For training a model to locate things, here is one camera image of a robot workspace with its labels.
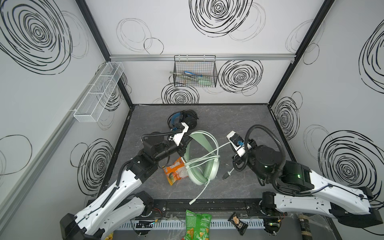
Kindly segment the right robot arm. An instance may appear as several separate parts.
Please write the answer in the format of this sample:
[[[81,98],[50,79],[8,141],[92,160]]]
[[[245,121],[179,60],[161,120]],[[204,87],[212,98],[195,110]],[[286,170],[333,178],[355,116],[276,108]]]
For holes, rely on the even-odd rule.
[[[232,131],[227,139],[235,152],[234,169],[241,172],[248,167],[261,186],[270,184],[274,188],[262,194],[259,209],[263,215],[322,215],[359,229],[383,224],[379,210],[370,203],[373,195],[368,188],[349,188],[302,164],[287,161],[282,143],[269,128],[256,124],[244,138]]]

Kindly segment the black gaming headphones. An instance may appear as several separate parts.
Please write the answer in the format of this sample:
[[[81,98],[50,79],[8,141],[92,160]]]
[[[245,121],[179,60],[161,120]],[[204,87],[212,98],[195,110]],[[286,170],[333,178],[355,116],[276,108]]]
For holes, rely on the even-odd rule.
[[[197,127],[198,119],[198,114],[194,110],[183,110],[171,114],[167,124],[171,130],[174,130],[177,123],[186,123],[189,126],[189,130],[193,130]]]

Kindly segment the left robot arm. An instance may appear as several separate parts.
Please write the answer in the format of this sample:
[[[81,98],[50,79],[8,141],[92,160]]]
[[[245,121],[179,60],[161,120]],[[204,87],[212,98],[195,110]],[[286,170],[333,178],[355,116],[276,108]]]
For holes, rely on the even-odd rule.
[[[183,156],[192,137],[183,130],[142,136],[143,148],[119,170],[117,180],[77,214],[60,220],[64,240],[104,240],[123,223],[150,215],[154,200],[146,192],[135,194],[156,170],[159,162],[178,153]]]

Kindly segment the mint green headphones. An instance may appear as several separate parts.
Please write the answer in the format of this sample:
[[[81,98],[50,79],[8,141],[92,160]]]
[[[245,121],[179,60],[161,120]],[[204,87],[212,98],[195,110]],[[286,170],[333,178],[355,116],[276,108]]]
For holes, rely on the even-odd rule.
[[[187,144],[186,152],[182,157],[190,180],[194,184],[204,187],[202,191],[189,202],[189,205],[192,205],[206,190],[211,181],[216,178],[220,166],[220,150],[229,145],[230,142],[220,146],[217,139],[206,131],[192,132],[189,137],[207,151],[203,156],[193,159],[191,157],[191,144]]]

